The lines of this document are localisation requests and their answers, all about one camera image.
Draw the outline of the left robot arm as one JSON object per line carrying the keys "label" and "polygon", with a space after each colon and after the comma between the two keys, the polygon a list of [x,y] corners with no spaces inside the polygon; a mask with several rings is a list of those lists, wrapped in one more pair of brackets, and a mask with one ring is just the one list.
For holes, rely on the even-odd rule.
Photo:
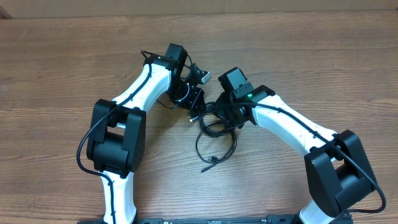
{"label": "left robot arm", "polygon": [[175,107],[189,110],[193,119],[205,109],[199,87],[211,73],[192,62],[183,46],[170,44],[165,55],[143,50],[142,73],[112,100],[98,100],[89,131],[81,140],[93,162],[91,174],[101,177],[105,213],[98,223],[136,223],[134,173],[145,150],[147,112],[166,93]]}

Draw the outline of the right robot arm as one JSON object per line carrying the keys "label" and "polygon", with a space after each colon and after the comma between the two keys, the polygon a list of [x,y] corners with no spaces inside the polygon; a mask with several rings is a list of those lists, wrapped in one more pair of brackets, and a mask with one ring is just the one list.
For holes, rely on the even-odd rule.
{"label": "right robot arm", "polygon": [[268,129],[304,159],[312,201],[293,215],[268,215],[267,223],[352,223],[352,206],[375,191],[377,180],[358,135],[337,133],[293,110],[270,88],[254,88],[240,68],[219,77],[224,91],[215,115],[226,127],[250,121]]}

